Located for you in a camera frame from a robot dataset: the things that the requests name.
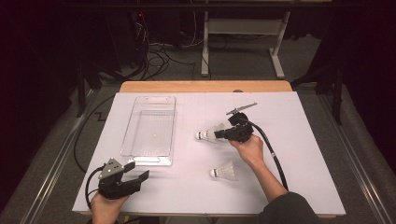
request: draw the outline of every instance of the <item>human hand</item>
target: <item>human hand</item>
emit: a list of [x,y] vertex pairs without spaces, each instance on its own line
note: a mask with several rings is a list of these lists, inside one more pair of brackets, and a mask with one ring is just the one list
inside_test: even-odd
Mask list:
[[96,192],[91,200],[92,223],[93,224],[114,224],[119,217],[120,209],[130,195],[109,200]]
[[244,143],[234,140],[229,140],[231,146],[235,147],[242,160],[247,163],[252,169],[258,165],[264,164],[262,146],[263,142],[259,136],[252,134]]

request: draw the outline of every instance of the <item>gray carpet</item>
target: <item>gray carpet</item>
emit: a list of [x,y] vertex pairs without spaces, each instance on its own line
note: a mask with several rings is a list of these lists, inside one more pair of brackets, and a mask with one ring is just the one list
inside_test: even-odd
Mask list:
[[[209,45],[216,48],[224,46],[224,41],[218,36],[210,38]],[[211,79],[276,79],[275,70],[271,65],[267,49],[275,41],[272,37],[258,40],[228,39],[225,49],[212,49],[209,55]],[[298,41],[285,40],[282,44],[279,58],[282,63],[286,80],[292,81],[305,74],[318,47],[319,40],[310,36]],[[167,53],[174,60],[183,63],[196,63],[194,69],[191,64],[170,62],[169,67],[162,74],[154,77],[156,80],[206,80],[201,77],[201,47],[174,49],[166,48]],[[153,74],[157,67],[151,66]],[[313,91],[314,85],[304,84],[295,90],[298,92],[308,121],[313,129],[323,157],[329,167],[332,178],[337,186],[341,200],[346,209],[346,215],[332,219],[322,219],[323,223],[378,223],[372,207],[366,200],[361,185],[350,166],[343,144],[334,129],[332,119],[327,114],[321,98]],[[106,81],[104,87],[97,93],[91,108],[101,104],[120,88],[120,83]],[[53,126],[51,133],[35,155],[32,164],[12,195],[6,209],[0,216],[0,223],[21,223],[41,185],[56,160],[66,136],[77,121],[78,111],[77,93],[70,96],[73,101],[69,110],[62,115]],[[112,99],[96,109],[102,113],[102,118],[111,107]],[[347,90],[343,93],[341,111],[343,128],[357,155],[364,165],[365,171],[373,181],[388,211],[396,208],[396,178],[378,152],[373,140],[364,128]],[[99,114],[92,114],[82,130],[77,143],[77,157],[83,168],[87,168],[97,140],[105,123],[98,120]],[[55,181],[53,190],[43,207],[36,223],[86,223],[86,216],[71,211],[77,197],[78,188],[84,174],[78,169],[73,158],[73,152],[67,155],[64,167]]]

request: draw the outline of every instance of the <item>sleeve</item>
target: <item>sleeve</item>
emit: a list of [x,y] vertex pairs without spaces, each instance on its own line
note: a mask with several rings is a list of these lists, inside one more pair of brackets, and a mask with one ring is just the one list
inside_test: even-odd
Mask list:
[[320,223],[306,199],[294,192],[288,192],[270,202],[259,214],[259,219],[262,224]]

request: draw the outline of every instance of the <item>transparent plastic box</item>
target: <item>transparent plastic box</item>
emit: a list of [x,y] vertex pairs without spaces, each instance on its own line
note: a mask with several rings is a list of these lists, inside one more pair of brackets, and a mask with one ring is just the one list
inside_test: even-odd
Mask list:
[[171,165],[176,98],[136,97],[121,156],[136,165]]

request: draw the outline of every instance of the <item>white shuttlecock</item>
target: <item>white shuttlecock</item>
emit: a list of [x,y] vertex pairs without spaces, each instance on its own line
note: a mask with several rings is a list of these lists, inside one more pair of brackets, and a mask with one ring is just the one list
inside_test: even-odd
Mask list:
[[228,180],[236,180],[235,174],[233,172],[233,162],[229,161],[219,168],[211,170],[210,176]]
[[223,123],[220,123],[219,125],[213,126],[212,128],[206,130],[206,131],[201,131],[195,134],[195,139],[198,140],[206,140],[209,142],[213,142],[216,143],[216,136],[215,136],[215,132],[216,131],[220,131],[220,130],[224,130],[225,126]]

